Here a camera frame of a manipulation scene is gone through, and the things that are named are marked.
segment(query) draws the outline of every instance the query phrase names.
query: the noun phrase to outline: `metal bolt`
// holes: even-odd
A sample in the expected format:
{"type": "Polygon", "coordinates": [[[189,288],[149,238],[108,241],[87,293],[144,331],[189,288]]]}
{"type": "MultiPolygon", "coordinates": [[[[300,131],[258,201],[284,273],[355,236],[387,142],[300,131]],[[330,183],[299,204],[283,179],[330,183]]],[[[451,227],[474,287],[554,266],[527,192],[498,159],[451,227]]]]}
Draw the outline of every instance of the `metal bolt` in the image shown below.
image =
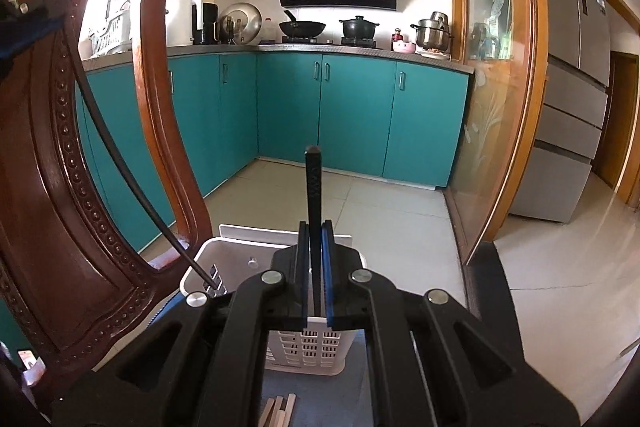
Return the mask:
{"type": "Polygon", "coordinates": [[[187,295],[187,304],[192,308],[200,308],[207,303],[207,295],[202,292],[193,292],[187,295]]]}
{"type": "Polygon", "coordinates": [[[266,284],[278,284],[282,281],[282,273],[276,270],[268,270],[262,274],[262,282],[266,284]]]}
{"type": "Polygon", "coordinates": [[[351,279],[355,282],[369,282],[372,278],[372,274],[369,270],[360,268],[351,274],[351,279]]]}
{"type": "Polygon", "coordinates": [[[449,294],[444,290],[431,290],[427,298],[434,304],[446,304],[449,302],[449,294]]]}

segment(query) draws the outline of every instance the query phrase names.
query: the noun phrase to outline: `dish drying basket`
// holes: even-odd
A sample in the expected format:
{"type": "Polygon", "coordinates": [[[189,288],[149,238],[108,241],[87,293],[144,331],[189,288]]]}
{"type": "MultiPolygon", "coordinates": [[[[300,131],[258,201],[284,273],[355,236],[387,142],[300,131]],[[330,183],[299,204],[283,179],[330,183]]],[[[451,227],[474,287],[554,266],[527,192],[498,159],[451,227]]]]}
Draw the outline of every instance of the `dish drying basket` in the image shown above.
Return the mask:
{"type": "Polygon", "coordinates": [[[89,35],[94,54],[92,57],[110,55],[131,48],[131,10],[117,12],[100,31],[89,35]]]}
{"type": "MultiPolygon", "coordinates": [[[[275,251],[298,241],[296,232],[232,225],[220,225],[220,236],[209,239],[194,258],[210,272],[216,287],[211,288],[190,268],[180,282],[183,295],[203,289],[211,296],[235,291],[245,279],[269,269],[275,251]]],[[[350,247],[352,238],[336,235],[335,242],[350,247]]],[[[355,335],[356,331],[333,331],[324,317],[309,317],[302,332],[270,331],[264,367],[306,375],[338,375],[355,335]]]]}

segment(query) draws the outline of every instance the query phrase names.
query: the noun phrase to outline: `black rod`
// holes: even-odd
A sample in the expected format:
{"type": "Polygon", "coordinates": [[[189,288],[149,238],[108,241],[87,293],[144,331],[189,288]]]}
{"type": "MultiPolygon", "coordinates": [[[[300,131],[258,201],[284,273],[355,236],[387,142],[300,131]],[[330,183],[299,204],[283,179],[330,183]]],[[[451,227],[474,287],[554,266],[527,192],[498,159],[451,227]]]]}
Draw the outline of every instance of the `black rod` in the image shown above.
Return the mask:
{"type": "MultiPolygon", "coordinates": [[[[73,35],[73,32],[67,22],[65,24],[66,42],[74,42],[74,40],[71,38],[71,35],[73,35]]],[[[142,191],[142,188],[140,188],[140,185],[138,185],[138,182],[129,170],[127,163],[124,161],[124,158],[120,154],[120,150],[118,149],[116,142],[114,142],[113,140],[113,136],[111,136],[107,124],[105,124],[104,120],[102,119],[100,108],[95,101],[94,93],[91,90],[91,86],[89,85],[89,81],[84,74],[84,68],[82,67],[79,59],[80,57],[77,53],[71,53],[71,60],[73,63],[74,73],[76,74],[76,79],[78,81],[78,86],[80,87],[80,93],[82,94],[82,98],[84,99],[86,108],[89,110],[89,115],[91,115],[91,119],[94,121],[95,128],[98,130],[98,134],[100,135],[104,146],[107,147],[109,155],[115,163],[116,168],[124,178],[126,184],[131,189],[131,192],[133,192],[133,195],[142,205],[142,208],[145,209],[145,212],[154,222],[156,227],[158,227],[162,235],[166,237],[171,246],[175,248],[180,256],[186,259],[187,263],[189,263],[189,266],[191,266],[196,271],[196,273],[204,280],[204,282],[209,284],[212,288],[215,288],[216,284],[213,282],[210,274],[208,274],[202,266],[200,266],[191,257],[189,257],[189,254],[187,254],[187,251],[180,244],[178,238],[175,237],[175,234],[171,231],[171,229],[169,229],[169,227],[165,225],[162,217],[160,217],[160,214],[158,214],[158,211],[156,211],[154,206],[146,198],[145,193],[142,191]]]]}
{"type": "Polygon", "coordinates": [[[311,251],[311,281],[314,293],[314,315],[321,316],[321,257],[320,242],[322,229],[322,156],[316,146],[305,152],[306,203],[309,213],[309,244],[311,251]]]}

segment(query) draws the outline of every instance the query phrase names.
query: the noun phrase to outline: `frying pan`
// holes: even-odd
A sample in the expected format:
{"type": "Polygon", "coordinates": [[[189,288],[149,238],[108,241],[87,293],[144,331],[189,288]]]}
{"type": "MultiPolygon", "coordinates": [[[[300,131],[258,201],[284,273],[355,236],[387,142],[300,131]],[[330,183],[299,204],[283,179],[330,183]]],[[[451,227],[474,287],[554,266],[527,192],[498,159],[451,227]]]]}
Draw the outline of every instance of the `frying pan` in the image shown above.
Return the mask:
{"type": "Polygon", "coordinates": [[[291,19],[280,23],[280,29],[287,37],[313,39],[326,28],[326,24],[321,22],[298,21],[289,10],[284,10],[284,13],[291,19]]]}

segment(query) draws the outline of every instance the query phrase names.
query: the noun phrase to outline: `refrigerator door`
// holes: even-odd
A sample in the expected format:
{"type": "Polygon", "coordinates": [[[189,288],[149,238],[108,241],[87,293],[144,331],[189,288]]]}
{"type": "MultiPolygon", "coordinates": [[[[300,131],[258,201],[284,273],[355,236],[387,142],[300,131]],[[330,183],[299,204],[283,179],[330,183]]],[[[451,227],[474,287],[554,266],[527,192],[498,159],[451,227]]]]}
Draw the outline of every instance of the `refrigerator door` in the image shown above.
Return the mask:
{"type": "Polygon", "coordinates": [[[546,68],[545,104],[602,128],[607,111],[607,93],[570,71],[549,62],[546,68]]]}
{"type": "Polygon", "coordinates": [[[580,15],[578,0],[548,0],[549,55],[578,67],[580,15]]]}
{"type": "Polygon", "coordinates": [[[558,153],[536,142],[520,188],[510,208],[511,214],[566,223],[571,219],[591,165],[570,153],[558,153]]]}
{"type": "Polygon", "coordinates": [[[611,42],[605,0],[580,2],[580,62],[578,68],[609,86],[611,42]]]}
{"type": "Polygon", "coordinates": [[[594,159],[600,134],[602,131],[593,125],[548,105],[542,106],[536,140],[594,159]]]}

